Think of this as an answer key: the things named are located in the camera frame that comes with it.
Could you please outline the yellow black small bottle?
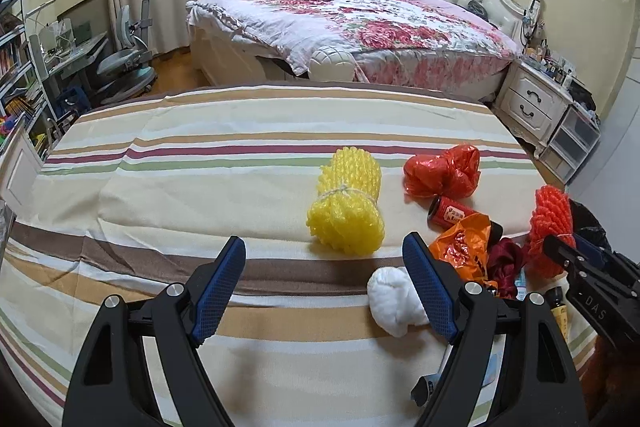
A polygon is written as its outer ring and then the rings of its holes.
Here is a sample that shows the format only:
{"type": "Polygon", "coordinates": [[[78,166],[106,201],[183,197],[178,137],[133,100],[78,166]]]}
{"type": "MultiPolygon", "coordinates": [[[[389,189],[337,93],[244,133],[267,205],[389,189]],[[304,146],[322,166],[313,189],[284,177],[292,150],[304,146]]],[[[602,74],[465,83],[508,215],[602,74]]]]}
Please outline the yellow black small bottle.
{"type": "Polygon", "coordinates": [[[554,286],[549,288],[548,291],[544,293],[544,300],[548,303],[564,340],[567,341],[568,333],[570,332],[570,324],[568,324],[568,311],[562,287],[554,286]]]}

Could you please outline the orange foam fruit net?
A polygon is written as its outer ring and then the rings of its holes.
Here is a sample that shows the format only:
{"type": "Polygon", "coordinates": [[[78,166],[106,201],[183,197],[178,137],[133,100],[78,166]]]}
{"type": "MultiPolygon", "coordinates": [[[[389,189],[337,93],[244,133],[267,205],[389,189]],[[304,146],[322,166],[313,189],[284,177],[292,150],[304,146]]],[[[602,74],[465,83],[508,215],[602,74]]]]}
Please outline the orange foam fruit net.
{"type": "Polygon", "coordinates": [[[556,236],[575,248],[570,198],[557,187],[545,185],[536,191],[536,208],[529,220],[530,230],[525,239],[524,258],[529,272],[542,279],[553,279],[563,272],[561,265],[542,251],[544,239],[556,236]]]}

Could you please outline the dark red wrapper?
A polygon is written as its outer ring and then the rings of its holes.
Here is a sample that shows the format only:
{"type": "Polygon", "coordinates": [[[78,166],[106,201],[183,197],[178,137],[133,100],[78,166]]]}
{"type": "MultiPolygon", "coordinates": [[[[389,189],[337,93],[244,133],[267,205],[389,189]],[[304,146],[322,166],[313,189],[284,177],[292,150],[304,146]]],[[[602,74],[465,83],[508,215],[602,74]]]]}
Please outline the dark red wrapper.
{"type": "Polygon", "coordinates": [[[498,295],[504,299],[518,297],[515,280],[524,265],[523,248],[512,239],[500,239],[489,249],[487,275],[497,285],[498,295]]]}

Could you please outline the orange plastic snack bag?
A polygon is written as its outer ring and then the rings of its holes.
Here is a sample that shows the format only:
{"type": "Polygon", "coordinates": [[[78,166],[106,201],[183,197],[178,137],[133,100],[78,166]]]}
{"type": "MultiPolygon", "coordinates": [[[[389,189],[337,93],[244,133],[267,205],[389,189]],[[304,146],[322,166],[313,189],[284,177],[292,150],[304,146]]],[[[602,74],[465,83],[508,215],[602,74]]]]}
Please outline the orange plastic snack bag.
{"type": "Polygon", "coordinates": [[[449,263],[463,282],[497,289],[497,283],[490,279],[487,270],[490,232],[489,218],[473,213],[440,234],[428,250],[436,260],[449,263]]]}

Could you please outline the red plastic bag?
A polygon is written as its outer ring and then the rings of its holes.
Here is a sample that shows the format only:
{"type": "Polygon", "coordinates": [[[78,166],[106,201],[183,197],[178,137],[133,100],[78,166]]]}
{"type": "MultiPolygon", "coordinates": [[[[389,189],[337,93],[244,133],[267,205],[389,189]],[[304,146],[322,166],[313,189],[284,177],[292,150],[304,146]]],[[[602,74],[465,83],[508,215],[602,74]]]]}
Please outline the red plastic bag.
{"type": "Polygon", "coordinates": [[[459,144],[437,155],[414,155],[405,162],[404,187],[415,198],[471,197],[480,183],[480,151],[459,144]]]}

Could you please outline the white tissue ball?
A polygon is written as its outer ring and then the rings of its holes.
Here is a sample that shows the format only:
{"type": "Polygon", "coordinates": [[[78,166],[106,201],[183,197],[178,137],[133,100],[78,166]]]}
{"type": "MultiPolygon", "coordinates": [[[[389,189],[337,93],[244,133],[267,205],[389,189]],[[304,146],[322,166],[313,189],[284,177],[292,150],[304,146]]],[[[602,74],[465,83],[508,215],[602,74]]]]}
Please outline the white tissue ball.
{"type": "Polygon", "coordinates": [[[367,283],[373,320],[387,334],[400,338],[410,326],[430,323],[405,267],[375,270],[367,283]]]}

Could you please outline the yellow foam fruit net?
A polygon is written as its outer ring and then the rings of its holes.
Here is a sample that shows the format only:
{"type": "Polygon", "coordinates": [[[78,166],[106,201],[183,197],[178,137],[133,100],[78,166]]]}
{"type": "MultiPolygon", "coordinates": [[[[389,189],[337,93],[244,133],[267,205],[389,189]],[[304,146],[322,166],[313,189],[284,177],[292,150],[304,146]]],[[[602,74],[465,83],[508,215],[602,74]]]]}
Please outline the yellow foam fruit net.
{"type": "Polygon", "coordinates": [[[378,208],[381,182],[381,167],[369,152],[351,146],[337,150],[321,167],[318,195],[307,211],[311,236],[345,255],[374,254],[385,237],[378,208]]]}

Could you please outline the light blue toothpaste box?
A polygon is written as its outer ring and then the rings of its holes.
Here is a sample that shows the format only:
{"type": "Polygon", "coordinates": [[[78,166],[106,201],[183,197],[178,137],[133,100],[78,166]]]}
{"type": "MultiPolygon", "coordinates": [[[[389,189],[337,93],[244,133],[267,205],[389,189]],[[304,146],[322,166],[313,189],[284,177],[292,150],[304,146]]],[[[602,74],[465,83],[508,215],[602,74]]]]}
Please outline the light blue toothpaste box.
{"type": "Polygon", "coordinates": [[[485,369],[484,379],[482,385],[480,386],[482,389],[495,384],[495,382],[497,381],[500,371],[502,354],[503,351],[500,349],[491,351],[491,355],[489,355],[489,360],[485,369]]]}

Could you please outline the white wardrobe sliding door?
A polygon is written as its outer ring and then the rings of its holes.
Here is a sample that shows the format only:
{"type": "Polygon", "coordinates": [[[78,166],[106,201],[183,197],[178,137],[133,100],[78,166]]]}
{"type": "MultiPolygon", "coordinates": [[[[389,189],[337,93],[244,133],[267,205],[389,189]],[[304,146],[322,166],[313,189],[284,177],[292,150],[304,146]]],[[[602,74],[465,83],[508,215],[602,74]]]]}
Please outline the white wardrobe sliding door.
{"type": "Polygon", "coordinates": [[[639,57],[631,59],[601,139],[568,191],[605,228],[616,251],[639,259],[639,57]]]}

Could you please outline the white plastic drawer unit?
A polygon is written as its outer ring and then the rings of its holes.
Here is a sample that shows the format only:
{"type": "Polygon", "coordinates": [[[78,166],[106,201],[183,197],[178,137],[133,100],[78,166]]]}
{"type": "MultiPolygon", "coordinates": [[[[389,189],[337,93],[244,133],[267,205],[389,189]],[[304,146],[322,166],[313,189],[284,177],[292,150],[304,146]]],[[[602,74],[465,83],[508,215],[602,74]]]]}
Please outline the white plastic drawer unit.
{"type": "Polygon", "coordinates": [[[598,122],[588,110],[572,104],[552,132],[539,160],[556,179],[567,185],[598,145],[600,135],[598,122]]]}

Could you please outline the striped table cloth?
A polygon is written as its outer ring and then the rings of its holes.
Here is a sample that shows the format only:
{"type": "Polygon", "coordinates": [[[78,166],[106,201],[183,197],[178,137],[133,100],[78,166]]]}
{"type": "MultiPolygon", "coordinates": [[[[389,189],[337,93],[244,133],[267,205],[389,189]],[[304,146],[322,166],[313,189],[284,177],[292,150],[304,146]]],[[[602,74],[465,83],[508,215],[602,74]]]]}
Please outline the striped table cloth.
{"type": "Polygon", "coordinates": [[[387,335],[372,320],[371,273],[401,264],[410,232],[434,241],[402,187],[405,161],[469,143],[471,206],[511,239],[529,229],[544,179],[484,106],[410,91],[262,86],[137,100],[82,116],[52,150],[1,265],[1,352],[51,425],[100,304],[155,296],[245,242],[242,279],[198,351],[239,426],[411,426],[411,388],[446,348],[433,329],[387,335]],[[382,247],[328,251],[307,212],[341,147],[382,170],[382,247]]]}

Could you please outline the white bed with headboard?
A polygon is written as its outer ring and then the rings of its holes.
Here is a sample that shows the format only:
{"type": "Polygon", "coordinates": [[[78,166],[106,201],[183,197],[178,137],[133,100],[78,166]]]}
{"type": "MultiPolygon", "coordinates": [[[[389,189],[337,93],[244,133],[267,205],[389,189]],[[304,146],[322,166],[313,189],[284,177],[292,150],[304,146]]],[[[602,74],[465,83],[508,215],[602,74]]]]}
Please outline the white bed with headboard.
{"type": "Polygon", "coordinates": [[[513,0],[192,0],[194,65],[215,86],[394,84],[487,100],[534,11],[513,0]]]}

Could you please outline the floral pink quilt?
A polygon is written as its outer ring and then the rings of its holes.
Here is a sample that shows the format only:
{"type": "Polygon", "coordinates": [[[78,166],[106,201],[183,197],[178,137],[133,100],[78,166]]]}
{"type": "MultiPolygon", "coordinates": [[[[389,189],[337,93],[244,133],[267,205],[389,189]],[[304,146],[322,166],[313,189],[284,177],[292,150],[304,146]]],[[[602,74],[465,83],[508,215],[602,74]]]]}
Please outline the floral pink quilt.
{"type": "Polygon", "coordinates": [[[499,74],[515,42],[442,0],[192,0],[196,69],[217,86],[309,79],[454,92],[499,74]]]}

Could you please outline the grey office chair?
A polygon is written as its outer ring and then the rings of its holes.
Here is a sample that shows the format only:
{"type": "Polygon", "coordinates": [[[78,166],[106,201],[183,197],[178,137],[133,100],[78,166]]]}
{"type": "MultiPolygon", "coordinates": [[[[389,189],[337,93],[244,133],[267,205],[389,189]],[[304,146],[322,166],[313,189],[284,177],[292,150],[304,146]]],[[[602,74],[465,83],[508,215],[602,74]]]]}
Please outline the grey office chair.
{"type": "Polygon", "coordinates": [[[142,0],[140,20],[131,18],[129,5],[119,11],[116,38],[120,49],[104,58],[96,71],[99,106],[122,103],[150,92],[153,87],[157,75],[151,66],[153,52],[148,45],[149,28],[153,25],[151,1],[142,0]]]}

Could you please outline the cluttered grey desk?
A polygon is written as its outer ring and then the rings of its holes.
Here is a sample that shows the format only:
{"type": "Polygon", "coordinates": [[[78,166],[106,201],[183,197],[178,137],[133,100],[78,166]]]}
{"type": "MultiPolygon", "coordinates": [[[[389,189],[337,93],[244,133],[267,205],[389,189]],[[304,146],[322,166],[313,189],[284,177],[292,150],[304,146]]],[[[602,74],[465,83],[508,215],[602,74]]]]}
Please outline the cluttered grey desk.
{"type": "Polygon", "coordinates": [[[92,93],[91,80],[96,72],[96,62],[110,44],[110,38],[106,31],[81,44],[74,40],[53,38],[51,53],[44,50],[40,35],[30,34],[27,43],[37,79],[49,104],[53,105],[68,87],[79,86],[86,95],[92,93]]]}

